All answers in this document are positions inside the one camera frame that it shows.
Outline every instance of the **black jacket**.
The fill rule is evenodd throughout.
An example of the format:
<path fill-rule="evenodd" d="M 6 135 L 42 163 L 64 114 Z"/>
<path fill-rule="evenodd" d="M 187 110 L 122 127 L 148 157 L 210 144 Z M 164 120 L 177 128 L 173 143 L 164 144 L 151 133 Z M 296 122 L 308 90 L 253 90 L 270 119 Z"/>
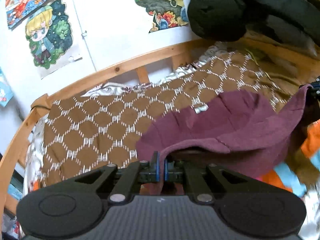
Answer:
<path fill-rule="evenodd" d="M 306 0 L 190 0 L 188 17 L 202 38 L 237 41 L 249 26 L 284 42 L 279 33 L 288 25 L 295 36 L 306 34 L 320 45 L 320 11 Z"/>

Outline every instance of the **pink cloth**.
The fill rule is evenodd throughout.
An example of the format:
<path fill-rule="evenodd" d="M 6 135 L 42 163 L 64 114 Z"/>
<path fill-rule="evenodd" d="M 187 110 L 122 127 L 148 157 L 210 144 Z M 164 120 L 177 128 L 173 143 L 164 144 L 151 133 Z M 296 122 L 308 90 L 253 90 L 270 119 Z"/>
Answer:
<path fill-rule="evenodd" d="M 179 159 L 216 163 L 259 177 L 282 162 L 288 151 L 297 150 L 305 139 L 302 128 L 320 118 L 317 101 L 309 96 L 306 101 L 308 87 L 299 89 L 278 114 L 263 95 L 246 90 L 219 94 L 199 114 L 190 107 L 168 113 L 137 142 L 138 158 L 151 160 L 154 151 L 160 152 L 162 178 L 168 154 L 199 147 L 204 150 L 180 151 Z M 162 185 L 153 185 L 151 192 L 159 194 Z"/>

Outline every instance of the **bed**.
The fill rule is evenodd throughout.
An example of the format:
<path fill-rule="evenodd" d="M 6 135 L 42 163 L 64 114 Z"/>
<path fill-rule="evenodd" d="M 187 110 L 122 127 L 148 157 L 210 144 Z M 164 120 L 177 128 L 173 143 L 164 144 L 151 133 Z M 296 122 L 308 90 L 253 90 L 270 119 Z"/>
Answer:
<path fill-rule="evenodd" d="M 295 48 L 288 48 L 273 44 L 266 41 L 264 37 L 246 36 L 242 38 L 237 44 L 245 44 L 251 48 L 257 48 L 267 55 L 276 56 L 292 63 L 296 67 L 297 80 L 308 80 L 309 77 L 318 76 L 320 73 L 320 61 L 316 56 L 307 56 L 304 51 L 296 50 Z M 156 51 L 143 54 L 132 59 L 120 62 L 118 64 L 109 66 L 92 75 L 89 75 L 65 88 L 52 94 L 43 95 L 36 99 L 31 105 L 31 111 L 26 117 L 10 145 L 8 146 L 4 156 L 0 162 L 0 207 L 3 212 L 6 208 L 12 214 L 15 214 L 16 205 L 18 203 L 13 197 L 7 194 L 7 188 L 10 183 L 15 164 L 18 162 L 23 167 L 26 165 L 26 152 L 30 144 L 28 137 L 34 128 L 37 121 L 48 114 L 52 104 L 61 99 L 66 99 L 71 96 L 89 91 L 90 89 L 105 83 L 112 77 L 121 75 L 122 73 L 135 70 L 141 83 L 148 83 L 148 73 L 144 65 L 165 59 L 172 59 L 172 68 L 176 69 L 180 65 L 191 63 L 194 59 L 189 53 L 193 49 L 203 48 L 205 51 L 209 46 L 213 45 L 213 41 L 195 40 L 188 41 L 165 47 Z"/>

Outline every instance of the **brown blanket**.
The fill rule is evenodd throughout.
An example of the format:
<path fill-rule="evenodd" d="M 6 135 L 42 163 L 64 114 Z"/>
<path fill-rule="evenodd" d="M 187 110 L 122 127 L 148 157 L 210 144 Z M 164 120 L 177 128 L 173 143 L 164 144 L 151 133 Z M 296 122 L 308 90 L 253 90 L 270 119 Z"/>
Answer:
<path fill-rule="evenodd" d="M 185 107 L 205 110 L 206 103 L 222 92 L 261 93 L 279 111 L 299 83 L 271 61 L 259 65 L 268 74 L 248 52 L 230 52 L 143 93 L 54 102 L 44 128 L 44 186 L 108 163 L 127 166 L 137 160 L 135 144 L 155 118 Z"/>

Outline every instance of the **white wall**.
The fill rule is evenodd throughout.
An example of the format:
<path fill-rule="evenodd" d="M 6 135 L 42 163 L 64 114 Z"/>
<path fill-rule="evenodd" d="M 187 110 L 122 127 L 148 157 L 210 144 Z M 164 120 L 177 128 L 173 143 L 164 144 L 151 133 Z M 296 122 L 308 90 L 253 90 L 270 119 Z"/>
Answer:
<path fill-rule="evenodd" d="M 4 152 L 21 123 L 17 103 L 14 99 L 10 100 L 6 107 L 0 106 L 0 153 L 2 155 L 4 155 Z M 15 169 L 24 177 L 23 168 L 18 163 Z"/>
<path fill-rule="evenodd" d="M 3 70 L 20 106 L 23 116 L 27 116 L 32 102 L 41 95 L 54 92 L 95 72 L 76 17 L 73 0 L 66 3 L 74 42 L 81 48 L 83 59 L 60 68 L 40 79 L 33 57 L 25 38 L 27 19 L 16 28 L 7 27 L 5 0 L 0 0 L 0 66 Z M 104 69 L 122 60 L 139 54 L 170 46 L 197 37 L 189 26 L 176 27 L 155 33 L 148 33 L 152 27 L 152 17 L 145 8 L 134 0 L 74 0 L 83 31 L 87 31 L 87 43 L 97 70 Z M 151 82 L 158 81 L 171 69 L 171 61 L 165 59 L 147 66 Z M 130 71 L 110 80 L 112 82 L 136 85 L 139 80 L 135 71 Z M 13 106 L 0 107 L 0 151 L 4 153 L 20 121 Z"/>

